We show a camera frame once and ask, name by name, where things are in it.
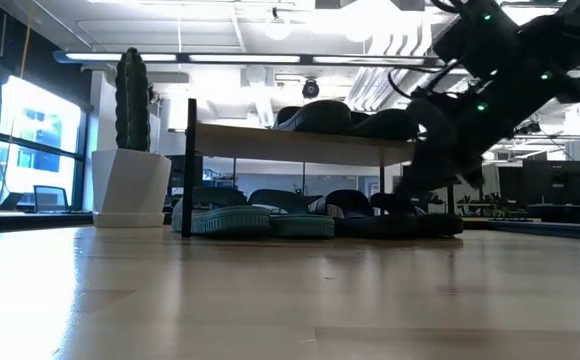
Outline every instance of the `window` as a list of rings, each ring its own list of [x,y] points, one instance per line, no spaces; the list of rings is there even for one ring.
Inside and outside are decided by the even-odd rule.
[[[2,134],[76,152],[81,123],[77,105],[13,76],[3,85],[2,92]],[[47,161],[58,164],[58,158]]]
[[[20,205],[34,205],[34,185],[63,188],[68,202],[72,199],[75,159],[17,144],[10,144],[8,152],[6,142],[0,142],[0,155],[0,202],[9,192],[19,192],[26,194]]]

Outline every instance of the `ceiling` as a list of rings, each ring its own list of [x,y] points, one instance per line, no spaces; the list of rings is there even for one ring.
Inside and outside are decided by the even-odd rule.
[[[426,7],[424,17],[403,12],[391,0],[345,0],[353,5],[343,10],[316,9],[315,2],[324,0],[235,0],[227,6],[227,0],[172,0],[177,5],[91,1],[33,0],[32,11],[30,0],[0,0],[0,6],[24,23],[32,14],[33,28],[69,51],[121,52],[134,46],[146,52],[423,55],[429,52],[431,39],[451,19],[431,6]],[[278,6],[282,20],[277,22],[281,23],[273,20],[272,4]],[[509,11],[517,22],[545,13],[528,8]],[[376,111],[403,101],[385,81],[382,69],[274,66],[269,70],[271,87],[262,92],[244,83],[243,68],[150,65],[148,71],[188,74],[187,84],[161,83],[156,88],[172,98],[179,96],[181,89],[193,92],[205,101],[207,111],[200,111],[200,115],[208,118],[261,115],[261,97],[274,112],[302,105],[303,81],[310,77],[317,78],[320,98],[345,99],[363,110]],[[298,80],[275,81],[276,74],[296,75]],[[450,76],[440,87],[451,88],[462,78]],[[408,89],[416,86],[421,75],[402,71],[397,79]],[[565,109],[550,102],[540,111],[542,123],[563,124]]]

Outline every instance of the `shelf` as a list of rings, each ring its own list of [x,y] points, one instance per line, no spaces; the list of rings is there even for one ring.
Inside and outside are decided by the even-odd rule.
[[[196,151],[203,156],[354,166],[410,161],[414,144],[279,130],[196,125]]]

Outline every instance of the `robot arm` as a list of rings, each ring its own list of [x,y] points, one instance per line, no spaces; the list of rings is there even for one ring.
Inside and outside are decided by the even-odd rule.
[[[426,128],[415,143],[410,169],[396,189],[417,196],[451,184],[457,176],[479,186],[481,155],[546,102],[580,102],[580,0],[555,15],[517,26],[494,0],[450,0],[460,14],[434,50],[449,65],[412,94],[406,112]],[[434,92],[456,65],[477,80],[462,94]]]

